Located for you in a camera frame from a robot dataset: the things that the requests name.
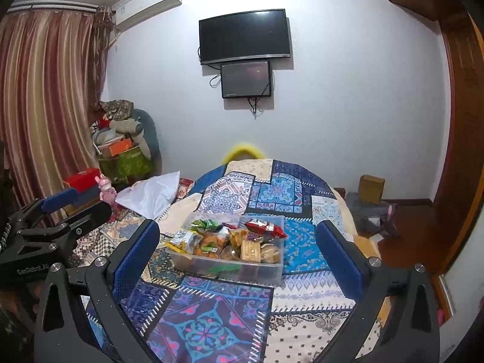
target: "curtain rod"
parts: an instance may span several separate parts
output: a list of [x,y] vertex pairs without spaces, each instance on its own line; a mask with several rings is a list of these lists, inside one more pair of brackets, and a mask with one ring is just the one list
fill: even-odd
[[28,9],[72,9],[84,12],[96,12],[97,5],[77,3],[74,1],[32,0],[13,3],[7,12],[17,12]]

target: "wooden floor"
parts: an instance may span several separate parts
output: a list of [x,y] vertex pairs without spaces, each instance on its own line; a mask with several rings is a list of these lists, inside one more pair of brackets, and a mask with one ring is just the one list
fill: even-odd
[[383,262],[405,268],[423,263],[434,274],[453,241],[438,225],[432,207],[399,205],[395,226],[400,236],[385,237],[378,243]]

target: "wooden door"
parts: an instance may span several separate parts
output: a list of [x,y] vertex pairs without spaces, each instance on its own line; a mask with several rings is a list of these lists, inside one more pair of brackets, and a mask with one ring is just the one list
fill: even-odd
[[451,77],[451,125],[439,189],[434,201],[442,233],[452,247],[446,271],[479,215],[484,187],[484,61],[467,13],[440,22]]

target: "white plastic bag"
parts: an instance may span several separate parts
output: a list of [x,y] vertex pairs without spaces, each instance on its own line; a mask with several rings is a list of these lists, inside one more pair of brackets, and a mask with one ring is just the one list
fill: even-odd
[[154,220],[175,199],[179,182],[180,172],[154,176],[122,190],[116,197],[116,203]]

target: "curtain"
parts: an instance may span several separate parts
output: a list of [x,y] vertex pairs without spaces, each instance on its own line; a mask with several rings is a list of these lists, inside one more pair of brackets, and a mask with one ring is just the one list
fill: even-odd
[[100,6],[94,14],[93,30],[91,32],[91,58],[93,67],[90,86],[89,120],[94,122],[102,117],[103,111],[99,112],[101,94],[104,89],[106,78],[107,52],[110,45],[110,34],[114,27],[113,11],[110,7]]
[[21,206],[98,166],[88,118],[93,22],[91,13],[62,10],[0,22],[0,138]]

